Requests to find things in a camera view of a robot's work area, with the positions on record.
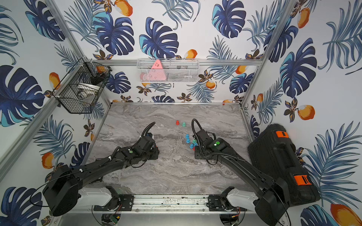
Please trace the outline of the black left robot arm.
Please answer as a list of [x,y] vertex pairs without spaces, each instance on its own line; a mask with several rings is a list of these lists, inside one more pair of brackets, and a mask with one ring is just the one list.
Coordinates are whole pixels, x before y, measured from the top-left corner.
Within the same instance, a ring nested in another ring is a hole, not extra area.
[[105,158],[77,167],[62,165],[43,189],[43,196],[53,216],[72,210],[80,199],[79,190],[113,171],[125,169],[139,162],[158,159],[159,149],[153,138],[144,136],[131,147],[116,147]]

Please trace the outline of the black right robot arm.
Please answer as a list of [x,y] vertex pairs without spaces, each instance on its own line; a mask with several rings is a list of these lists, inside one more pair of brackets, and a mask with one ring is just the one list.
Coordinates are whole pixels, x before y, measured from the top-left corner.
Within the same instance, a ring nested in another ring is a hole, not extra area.
[[216,158],[252,188],[256,199],[251,202],[251,209],[264,223],[275,226],[287,213],[290,195],[286,181],[261,172],[221,138],[199,141],[195,150],[199,150],[205,160]]

